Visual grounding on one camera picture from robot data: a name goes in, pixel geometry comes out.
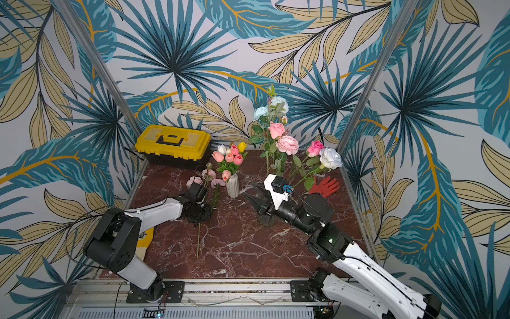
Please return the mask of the pink carnation flower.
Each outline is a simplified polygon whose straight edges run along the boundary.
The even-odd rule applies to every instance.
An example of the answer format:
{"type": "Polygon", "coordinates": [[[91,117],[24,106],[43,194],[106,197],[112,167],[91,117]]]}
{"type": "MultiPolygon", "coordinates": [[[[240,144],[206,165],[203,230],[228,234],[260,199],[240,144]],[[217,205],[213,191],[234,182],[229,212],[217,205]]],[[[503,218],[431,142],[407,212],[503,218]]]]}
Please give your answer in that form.
{"type": "Polygon", "coordinates": [[[211,199],[211,209],[215,210],[218,206],[220,193],[223,187],[226,186],[226,182],[223,179],[215,178],[211,182],[212,187],[212,199],[211,199]]]}

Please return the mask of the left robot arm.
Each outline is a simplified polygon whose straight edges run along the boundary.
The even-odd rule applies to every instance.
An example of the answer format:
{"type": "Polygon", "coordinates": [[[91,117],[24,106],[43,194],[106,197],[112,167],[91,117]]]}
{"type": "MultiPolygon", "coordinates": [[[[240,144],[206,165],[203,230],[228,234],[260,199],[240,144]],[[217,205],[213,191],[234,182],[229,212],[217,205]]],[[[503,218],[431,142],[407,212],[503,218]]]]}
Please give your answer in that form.
{"type": "Polygon", "coordinates": [[[139,236],[168,221],[187,218],[198,224],[210,216],[207,189],[193,183],[183,195],[137,209],[113,207],[102,215],[83,247],[86,257],[144,292],[158,294],[163,284],[158,274],[135,253],[139,236]]]}

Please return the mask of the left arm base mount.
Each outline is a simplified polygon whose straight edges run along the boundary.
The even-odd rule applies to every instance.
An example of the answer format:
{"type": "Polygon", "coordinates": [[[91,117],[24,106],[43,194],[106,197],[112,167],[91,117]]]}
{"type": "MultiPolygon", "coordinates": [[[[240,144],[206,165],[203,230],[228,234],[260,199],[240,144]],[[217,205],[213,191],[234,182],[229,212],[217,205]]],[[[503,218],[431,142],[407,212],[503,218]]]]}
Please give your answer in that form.
{"type": "Polygon", "coordinates": [[[184,281],[157,280],[146,290],[131,284],[126,302],[128,304],[179,304],[183,298],[184,288],[184,281]]]}

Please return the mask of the magenta rose stem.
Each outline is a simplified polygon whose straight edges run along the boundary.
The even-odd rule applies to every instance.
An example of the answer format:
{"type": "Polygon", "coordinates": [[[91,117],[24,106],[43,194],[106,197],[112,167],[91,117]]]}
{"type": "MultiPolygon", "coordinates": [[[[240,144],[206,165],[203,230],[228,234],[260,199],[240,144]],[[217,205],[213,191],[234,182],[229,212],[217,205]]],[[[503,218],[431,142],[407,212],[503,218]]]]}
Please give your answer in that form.
{"type": "Polygon", "coordinates": [[[290,173],[290,185],[298,185],[311,178],[321,170],[320,151],[324,149],[321,141],[313,141],[305,151],[305,157],[300,159],[297,155],[292,156],[292,171],[290,173]]]}

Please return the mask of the light pink peony bunch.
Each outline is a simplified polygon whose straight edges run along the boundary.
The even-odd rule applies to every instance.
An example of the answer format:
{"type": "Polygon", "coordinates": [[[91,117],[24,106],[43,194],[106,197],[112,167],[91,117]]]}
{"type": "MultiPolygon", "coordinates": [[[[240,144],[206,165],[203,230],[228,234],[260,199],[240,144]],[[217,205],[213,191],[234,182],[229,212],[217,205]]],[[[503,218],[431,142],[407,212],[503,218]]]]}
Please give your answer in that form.
{"type": "Polygon", "coordinates": [[[201,252],[201,229],[202,224],[209,221],[213,213],[213,195],[214,187],[212,181],[216,178],[216,171],[213,169],[211,162],[205,165],[196,167],[196,174],[187,182],[187,187],[190,189],[194,183],[197,183],[205,188],[205,196],[200,204],[200,209],[193,208],[192,212],[186,217],[189,223],[192,223],[197,228],[197,246],[196,258],[199,259],[201,252]]]}

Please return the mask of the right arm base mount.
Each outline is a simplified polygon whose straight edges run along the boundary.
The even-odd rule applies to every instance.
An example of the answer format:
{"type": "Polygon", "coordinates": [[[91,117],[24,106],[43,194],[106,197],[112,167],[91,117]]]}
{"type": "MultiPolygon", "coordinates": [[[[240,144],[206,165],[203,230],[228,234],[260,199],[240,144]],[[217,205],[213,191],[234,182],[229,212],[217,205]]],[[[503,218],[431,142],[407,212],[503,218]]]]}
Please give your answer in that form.
{"type": "Polygon", "coordinates": [[[292,280],[290,292],[294,303],[323,302],[328,299],[318,284],[309,280],[292,280]]]}

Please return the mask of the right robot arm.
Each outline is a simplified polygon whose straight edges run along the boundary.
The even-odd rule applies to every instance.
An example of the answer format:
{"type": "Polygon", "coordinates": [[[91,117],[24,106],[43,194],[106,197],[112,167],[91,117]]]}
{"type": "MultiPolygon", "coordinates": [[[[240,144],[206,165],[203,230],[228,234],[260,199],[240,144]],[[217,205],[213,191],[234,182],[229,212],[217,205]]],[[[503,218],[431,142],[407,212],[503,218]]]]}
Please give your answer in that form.
{"type": "Polygon", "coordinates": [[[321,194],[310,194],[301,204],[292,199],[282,178],[255,183],[258,195],[245,194],[261,217],[277,217],[308,235],[307,247],[317,259],[353,277],[358,285],[317,268],[308,280],[307,298],[336,301],[369,318],[438,318],[441,300],[401,283],[362,250],[331,219],[334,211],[321,194]]]}

